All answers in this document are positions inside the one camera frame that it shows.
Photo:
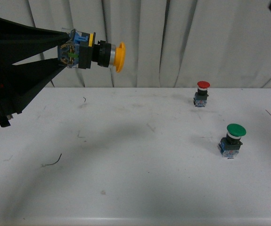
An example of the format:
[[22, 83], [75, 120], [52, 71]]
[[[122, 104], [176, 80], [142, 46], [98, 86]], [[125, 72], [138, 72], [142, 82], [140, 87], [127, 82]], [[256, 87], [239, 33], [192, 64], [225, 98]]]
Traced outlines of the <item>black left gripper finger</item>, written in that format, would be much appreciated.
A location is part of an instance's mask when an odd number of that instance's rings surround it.
[[57, 58], [10, 66], [15, 113], [21, 113], [65, 66]]
[[25, 60], [69, 40], [65, 32], [34, 28], [0, 18], [0, 66]]

